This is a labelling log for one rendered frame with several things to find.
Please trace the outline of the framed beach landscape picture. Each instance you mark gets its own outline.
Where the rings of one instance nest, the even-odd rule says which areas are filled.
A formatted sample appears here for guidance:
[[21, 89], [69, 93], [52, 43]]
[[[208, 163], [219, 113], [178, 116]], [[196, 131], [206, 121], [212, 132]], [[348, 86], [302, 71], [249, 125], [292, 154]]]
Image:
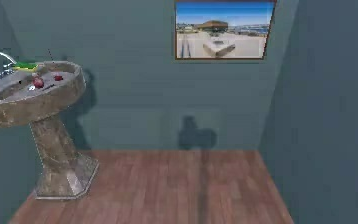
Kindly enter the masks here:
[[175, 0], [177, 60], [262, 60], [277, 0]]

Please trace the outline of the green and yellow sponge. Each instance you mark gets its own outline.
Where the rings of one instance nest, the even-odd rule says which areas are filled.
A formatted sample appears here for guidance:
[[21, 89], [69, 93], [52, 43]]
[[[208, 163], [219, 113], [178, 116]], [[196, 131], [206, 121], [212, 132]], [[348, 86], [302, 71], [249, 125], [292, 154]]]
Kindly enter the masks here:
[[23, 70], [23, 71], [34, 71], [38, 65], [36, 63], [31, 62], [20, 62], [17, 61], [12, 65], [14, 70]]

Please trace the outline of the brown stone pedestal sink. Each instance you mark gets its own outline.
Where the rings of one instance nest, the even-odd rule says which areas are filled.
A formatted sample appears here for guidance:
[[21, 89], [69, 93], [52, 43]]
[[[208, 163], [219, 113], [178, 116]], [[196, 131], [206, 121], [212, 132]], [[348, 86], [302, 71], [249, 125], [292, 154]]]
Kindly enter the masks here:
[[[99, 162], [76, 150], [59, 113], [83, 95], [83, 69], [68, 61], [44, 61], [35, 72], [43, 79], [43, 88], [34, 87], [31, 71], [0, 79], [0, 128], [30, 126], [43, 167], [36, 199], [77, 199], [89, 190]], [[63, 80], [55, 81], [57, 75]]]

